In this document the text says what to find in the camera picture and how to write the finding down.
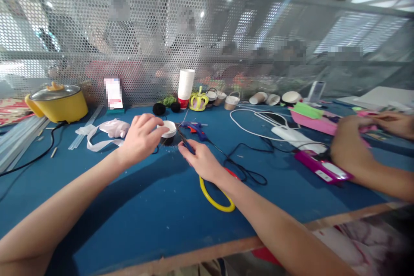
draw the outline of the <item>metal mesh screen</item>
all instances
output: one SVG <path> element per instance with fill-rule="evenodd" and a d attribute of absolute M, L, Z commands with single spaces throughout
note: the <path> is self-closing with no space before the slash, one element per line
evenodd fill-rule
<path fill-rule="evenodd" d="M 315 0 L 0 0 L 0 83 L 15 97 L 52 80 L 80 85 L 97 104 L 104 76 L 118 75 L 125 99 L 147 104 L 176 94 L 180 69 L 191 68 L 194 88 L 226 85 L 244 97 L 301 90 L 321 75 L 328 94 L 342 95 L 361 77 L 357 63 L 386 78 L 413 60 L 410 46 L 404 62 L 380 54 L 389 40 L 412 37 L 412 27 L 400 31 L 411 15 L 367 9 Z M 326 54 L 347 46 L 361 52 Z M 381 61 L 370 65 L 375 53 Z M 340 87 L 336 72 L 349 77 Z"/>

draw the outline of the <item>person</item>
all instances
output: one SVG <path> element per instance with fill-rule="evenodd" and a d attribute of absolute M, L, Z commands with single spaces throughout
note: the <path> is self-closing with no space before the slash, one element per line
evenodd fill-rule
<path fill-rule="evenodd" d="M 365 118 L 348 116 L 339 121 L 331 146 L 332 161 L 351 173 L 353 182 L 414 202 L 414 173 L 379 163 L 363 144 L 358 128 L 372 124 L 396 136 L 414 140 L 414 116 L 395 112 Z"/>
<path fill-rule="evenodd" d="M 0 275 L 44 275 L 57 245 L 80 216 L 113 180 L 130 166 L 143 161 L 168 131 L 154 115 L 136 116 L 124 144 L 97 165 L 66 185 L 30 213 L 0 240 Z M 188 140 L 179 151 L 195 171 L 213 182 L 235 203 L 265 246 L 292 275 L 355 275 L 335 253 L 293 217 L 244 183 L 218 163 L 209 148 Z"/>

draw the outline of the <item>black yarn ball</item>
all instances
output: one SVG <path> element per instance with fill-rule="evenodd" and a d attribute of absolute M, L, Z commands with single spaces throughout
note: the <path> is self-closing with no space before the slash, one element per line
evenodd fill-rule
<path fill-rule="evenodd" d="M 162 103 L 156 103 L 152 107 L 152 113 L 154 113 L 156 116 L 163 115 L 165 113 L 165 106 Z"/>
<path fill-rule="evenodd" d="M 180 112 L 180 109 L 181 109 L 181 107 L 180 107 L 179 103 L 172 103 L 171 104 L 171 110 L 173 112 L 178 113 L 178 112 Z"/>

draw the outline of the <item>red cup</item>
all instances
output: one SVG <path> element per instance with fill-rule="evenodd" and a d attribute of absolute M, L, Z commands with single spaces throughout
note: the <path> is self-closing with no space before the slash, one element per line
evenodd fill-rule
<path fill-rule="evenodd" d="M 188 101 L 189 101 L 189 99 L 184 100 L 184 99 L 178 98 L 178 102 L 180 103 L 180 108 L 181 109 L 186 109 L 188 107 Z"/>

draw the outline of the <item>paper cup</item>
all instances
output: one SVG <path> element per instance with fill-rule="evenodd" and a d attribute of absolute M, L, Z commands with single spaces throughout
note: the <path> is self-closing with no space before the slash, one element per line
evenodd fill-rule
<path fill-rule="evenodd" d="M 266 101 L 267 98 L 268 98 L 268 95 L 265 92 L 258 92 L 254 94 L 252 97 L 250 97 L 249 102 L 251 104 L 260 104 Z"/>
<path fill-rule="evenodd" d="M 180 80 L 178 83 L 178 97 L 182 99 L 190 99 L 193 89 L 195 70 L 181 69 Z"/>
<path fill-rule="evenodd" d="M 282 100 L 284 102 L 289 103 L 289 104 L 291 104 L 291 103 L 295 104 L 300 99 L 302 99 L 302 96 L 298 92 L 295 92 L 295 91 L 287 92 L 287 93 L 283 94 L 283 96 L 282 96 Z"/>
<path fill-rule="evenodd" d="M 178 97 L 178 103 L 180 104 L 181 109 L 186 109 L 188 107 L 188 99 L 181 99 Z"/>
<path fill-rule="evenodd" d="M 214 101 L 213 105 L 218 107 L 219 105 L 221 105 L 221 103 L 223 102 L 223 100 L 225 100 L 226 97 L 227 95 L 225 93 L 220 91 L 217 92 L 217 98 Z"/>
<path fill-rule="evenodd" d="M 240 93 L 239 93 L 239 97 L 231 96 L 231 94 L 227 96 L 226 101 L 224 103 L 224 109 L 229 110 L 229 111 L 234 110 L 234 108 L 236 108 L 236 106 L 240 102 Z"/>
<path fill-rule="evenodd" d="M 161 136 L 161 144 L 171 145 L 174 141 L 174 136 L 177 133 L 177 128 L 176 128 L 175 123 L 171 121 L 164 121 L 164 126 L 157 125 L 157 127 L 167 127 L 169 129 L 168 132 L 166 132 L 165 134 Z"/>
<path fill-rule="evenodd" d="M 208 91 L 206 95 L 208 97 L 207 107 L 211 107 L 217 99 L 217 91 Z"/>
<path fill-rule="evenodd" d="M 280 96 L 279 95 L 271 94 L 267 98 L 266 104 L 268 104 L 269 106 L 275 106 L 279 103 L 279 101 L 280 101 Z"/>

